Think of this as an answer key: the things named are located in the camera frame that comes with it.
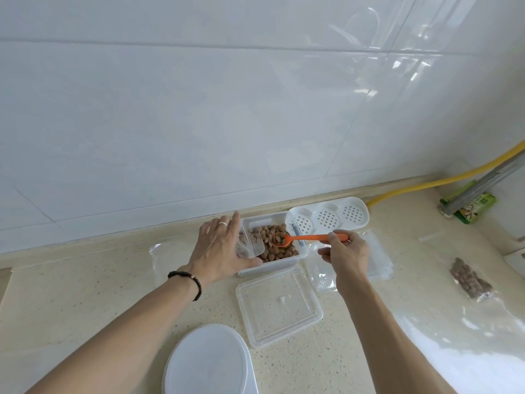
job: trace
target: circular perforated recess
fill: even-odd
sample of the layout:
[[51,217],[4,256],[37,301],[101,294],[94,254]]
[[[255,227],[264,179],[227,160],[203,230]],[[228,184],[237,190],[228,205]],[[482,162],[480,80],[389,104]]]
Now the circular perforated recess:
[[306,217],[304,214],[295,214],[294,217],[302,235],[308,235],[313,232],[313,223],[310,218]]
[[350,220],[355,224],[362,223],[363,219],[365,218],[361,208],[355,207],[353,203],[345,203],[341,205],[340,210],[343,215],[343,218]]
[[339,226],[338,215],[329,208],[320,208],[316,210],[312,218],[322,229],[326,228],[333,230]]

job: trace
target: forearm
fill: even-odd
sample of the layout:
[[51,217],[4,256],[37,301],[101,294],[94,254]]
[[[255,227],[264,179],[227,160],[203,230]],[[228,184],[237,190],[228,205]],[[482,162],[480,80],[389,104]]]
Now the forearm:
[[455,392],[401,330],[366,278],[338,276],[338,290],[358,332],[378,394]]
[[27,394],[131,392],[197,293],[191,279],[170,278],[98,332]]

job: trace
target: green package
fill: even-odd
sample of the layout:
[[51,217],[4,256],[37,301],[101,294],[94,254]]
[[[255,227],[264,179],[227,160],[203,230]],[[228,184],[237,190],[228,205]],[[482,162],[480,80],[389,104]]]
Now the green package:
[[[451,193],[446,198],[440,199],[441,204],[446,205],[452,198],[461,194],[463,191],[466,191],[471,186],[476,183],[476,180],[469,182],[467,185],[463,186],[459,190]],[[472,224],[476,222],[479,216],[484,213],[490,206],[495,204],[496,198],[494,195],[491,195],[488,192],[483,192],[480,196],[475,198],[469,204],[463,206],[454,215],[459,218],[463,224]]]

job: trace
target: black beaded bracelet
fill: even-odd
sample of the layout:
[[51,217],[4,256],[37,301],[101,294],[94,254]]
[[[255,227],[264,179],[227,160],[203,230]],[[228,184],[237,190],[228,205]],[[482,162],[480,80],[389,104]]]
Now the black beaded bracelet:
[[193,279],[193,281],[199,287],[199,294],[193,299],[193,301],[196,302],[197,300],[199,300],[200,295],[202,294],[202,286],[200,285],[199,280],[195,276],[193,276],[192,274],[190,274],[189,272],[186,272],[186,271],[171,271],[169,274],[167,274],[167,278],[170,279],[172,276],[175,276],[175,275],[185,276],[187,278],[192,278]]

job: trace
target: orange plastic spoon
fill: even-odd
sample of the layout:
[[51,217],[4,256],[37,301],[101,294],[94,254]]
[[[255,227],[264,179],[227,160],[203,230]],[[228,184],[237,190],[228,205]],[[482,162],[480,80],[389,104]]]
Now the orange plastic spoon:
[[[348,235],[346,234],[336,234],[342,242],[349,240]],[[281,240],[281,243],[274,243],[272,245],[277,247],[288,246],[292,241],[320,241],[328,242],[328,235],[301,235],[301,236],[290,236],[286,235],[284,239]]]

